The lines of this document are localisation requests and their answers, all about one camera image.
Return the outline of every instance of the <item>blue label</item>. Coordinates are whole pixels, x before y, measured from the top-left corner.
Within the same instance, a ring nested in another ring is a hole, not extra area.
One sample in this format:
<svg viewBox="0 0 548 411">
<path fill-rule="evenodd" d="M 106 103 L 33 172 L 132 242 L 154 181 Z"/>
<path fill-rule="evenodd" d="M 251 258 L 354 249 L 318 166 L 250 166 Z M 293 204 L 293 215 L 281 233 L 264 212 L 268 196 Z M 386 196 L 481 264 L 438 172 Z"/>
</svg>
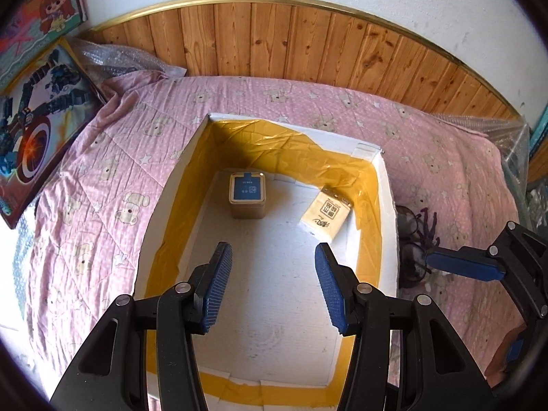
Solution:
<svg viewBox="0 0 548 411">
<path fill-rule="evenodd" d="M 234 200 L 260 201 L 261 178 L 259 176 L 251 176 L 251 173 L 244 173 L 243 176 L 235 177 Z"/>
</svg>

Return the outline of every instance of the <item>bed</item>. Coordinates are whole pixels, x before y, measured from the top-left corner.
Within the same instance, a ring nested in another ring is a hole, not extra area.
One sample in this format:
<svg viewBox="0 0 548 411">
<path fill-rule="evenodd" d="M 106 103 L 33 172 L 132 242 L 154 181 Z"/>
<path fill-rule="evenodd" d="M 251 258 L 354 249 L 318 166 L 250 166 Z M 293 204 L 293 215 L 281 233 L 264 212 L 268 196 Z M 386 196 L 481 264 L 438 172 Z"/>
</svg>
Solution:
<svg viewBox="0 0 548 411">
<path fill-rule="evenodd" d="M 519 115 L 465 64 L 387 21 L 313 0 L 180 0 L 82 37 L 147 51 L 187 77 L 106 82 L 108 104 L 40 196 L 21 298 L 32 347 L 57 375 L 113 299 L 133 292 L 155 203 L 210 112 L 378 144 L 396 203 L 438 212 L 446 247 L 485 248 L 518 220 L 497 147 L 425 112 Z M 520 320 L 497 284 L 436 272 L 401 294 L 418 292 L 440 304 L 482 369 Z M 392 354 L 396 365 L 397 342 Z"/>
</svg>

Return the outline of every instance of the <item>cartoon girl poster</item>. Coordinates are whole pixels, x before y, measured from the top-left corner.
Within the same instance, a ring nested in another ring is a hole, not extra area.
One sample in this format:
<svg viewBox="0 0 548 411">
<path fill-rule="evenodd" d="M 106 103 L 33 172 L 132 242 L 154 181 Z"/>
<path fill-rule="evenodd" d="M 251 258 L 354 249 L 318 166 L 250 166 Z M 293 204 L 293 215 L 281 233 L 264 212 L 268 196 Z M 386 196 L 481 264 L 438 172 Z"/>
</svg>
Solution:
<svg viewBox="0 0 548 411">
<path fill-rule="evenodd" d="M 0 92 L 83 19 L 80 0 L 22 0 L 6 28 L 0 29 Z"/>
<path fill-rule="evenodd" d="M 39 11 L 40 30 L 44 34 L 61 32 L 65 29 L 65 22 L 76 13 L 71 0 L 42 0 Z"/>
</svg>

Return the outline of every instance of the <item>white foam board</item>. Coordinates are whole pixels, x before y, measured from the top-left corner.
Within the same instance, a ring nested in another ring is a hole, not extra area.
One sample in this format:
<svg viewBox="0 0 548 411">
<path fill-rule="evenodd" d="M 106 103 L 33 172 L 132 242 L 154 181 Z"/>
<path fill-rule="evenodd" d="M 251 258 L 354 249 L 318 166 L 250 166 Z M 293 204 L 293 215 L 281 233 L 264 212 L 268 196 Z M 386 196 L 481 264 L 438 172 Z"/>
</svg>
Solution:
<svg viewBox="0 0 548 411">
<path fill-rule="evenodd" d="M 210 114 L 209 117 L 213 121 L 253 120 L 252 117 L 226 114 Z M 144 294 L 177 186 L 206 121 L 185 148 L 150 221 L 143 245 L 145 248 L 146 242 L 148 249 L 146 254 L 141 252 L 139 260 L 135 285 L 137 298 Z M 380 148 L 325 131 L 288 124 L 282 126 L 308 135 L 323 149 L 372 162 L 379 182 L 383 236 L 379 289 L 386 295 L 395 296 L 398 271 L 396 213 Z M 318 189 L 281 175 L 267 175 L 265 218 L 234 220 L 227 202 L 228 177 L 227 172 L 217 173 L 179 263 L 178 280 L 182 281 L 188 279 L 194 267 L 209 261 L 218 241 L 228 241 L 234 252 L 233 268 L 217 323 L 206 336 L 194 337 L 198 365 L 204 371 L 223 372 L 233 382 L 327 385 L 333 375 L 341 338 L 331 326 L 314 270 L 313 254 L 318 241 L 297 226 Z M 353 269 L 361 235 L 355 224 L 352 211 L 331 244 L 339 263 Z M 154 382 L 157 380 L 149 374 L 149 383 Z M 224 409 L 236 405 L 219 401 L 214 406 Z"/>
</svg>

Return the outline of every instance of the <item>yellow tape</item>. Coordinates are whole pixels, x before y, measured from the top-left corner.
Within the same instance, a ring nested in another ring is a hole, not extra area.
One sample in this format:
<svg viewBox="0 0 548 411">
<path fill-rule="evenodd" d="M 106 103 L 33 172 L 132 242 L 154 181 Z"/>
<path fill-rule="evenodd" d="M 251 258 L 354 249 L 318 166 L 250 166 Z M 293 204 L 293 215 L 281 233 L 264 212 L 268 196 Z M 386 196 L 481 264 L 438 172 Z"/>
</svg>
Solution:
<svg viewBox="0 0 548 411">
<path fill-rule="evenodd" d="M 371 163 L 328 152 L 309 137 L 266 120 L 210 122 L 181 178 L 146 287 L 146 297 L 161 295 L 176 283 L 178 262 L 215 173 L 225 168 L 279 173 L 318 188 L 330 186 L 353 203 L 362 230 L 356 266 L 360 281 L 378 285 L 382 239 L 377 177 Z M 205 393 L 234 403 L 300 407 L 336 406 L 341 396 L 354 338 L 341 342 L 333 379 L 324 388 L 250 386 L 200 373 Z M 147 339 L 147 370 L 156 373 L 155 332 Z"/>
</svg>

